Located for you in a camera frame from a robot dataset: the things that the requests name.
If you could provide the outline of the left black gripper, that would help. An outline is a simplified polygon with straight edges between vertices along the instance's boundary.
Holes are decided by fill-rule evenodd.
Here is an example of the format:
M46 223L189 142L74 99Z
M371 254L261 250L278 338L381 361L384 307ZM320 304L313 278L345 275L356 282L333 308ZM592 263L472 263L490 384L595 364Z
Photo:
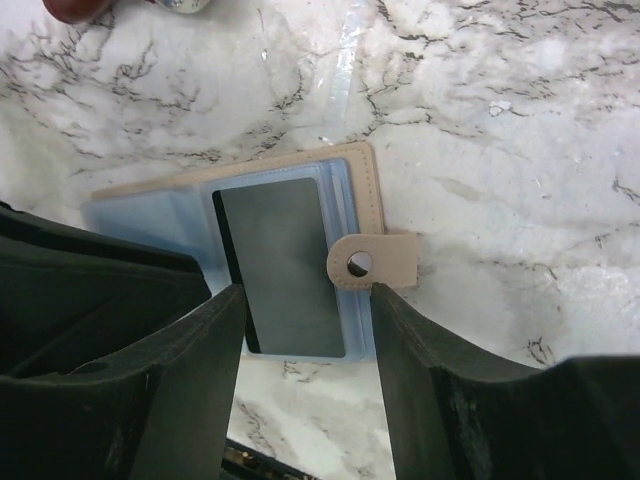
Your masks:
M69 373L182 318L211 296L188 255L1 205L1 372Z

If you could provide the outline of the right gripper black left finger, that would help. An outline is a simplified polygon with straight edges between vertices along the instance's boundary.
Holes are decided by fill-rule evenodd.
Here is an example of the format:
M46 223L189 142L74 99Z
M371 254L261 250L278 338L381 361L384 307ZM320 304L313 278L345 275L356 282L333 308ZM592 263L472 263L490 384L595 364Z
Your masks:
M246 318L232 285L67 374L1 380L5 479L216 479Z

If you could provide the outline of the beige card holder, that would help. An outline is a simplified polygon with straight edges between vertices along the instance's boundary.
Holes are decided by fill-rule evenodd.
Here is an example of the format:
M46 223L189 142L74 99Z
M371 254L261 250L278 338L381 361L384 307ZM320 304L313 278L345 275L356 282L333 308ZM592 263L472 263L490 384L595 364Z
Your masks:
M386 231L364 142L112 187L82 215L94 232L193 257L212 293L241 285L254 357L371 359L371 287L418 280L418 239Z

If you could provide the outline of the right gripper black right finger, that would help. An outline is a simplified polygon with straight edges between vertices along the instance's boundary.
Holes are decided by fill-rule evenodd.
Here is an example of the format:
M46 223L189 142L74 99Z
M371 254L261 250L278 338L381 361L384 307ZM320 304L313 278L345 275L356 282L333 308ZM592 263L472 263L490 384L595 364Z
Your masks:
M377 364L400 479L635 479L639 360L546 369L492 354L371 292Z

